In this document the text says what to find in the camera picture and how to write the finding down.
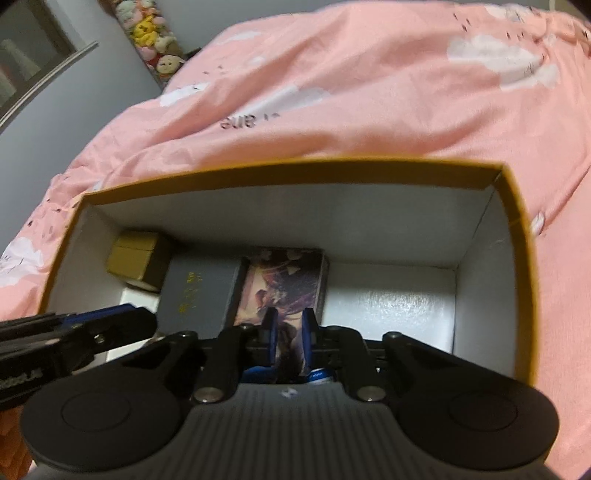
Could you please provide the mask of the person's left hand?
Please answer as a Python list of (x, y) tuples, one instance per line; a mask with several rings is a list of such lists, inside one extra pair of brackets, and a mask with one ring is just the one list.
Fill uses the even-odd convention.
[(31, 455), (20, 431), (21, 412), (21, 407), (1, 412), (0, 470), (2, 479), (24, 478), (32, 463)]

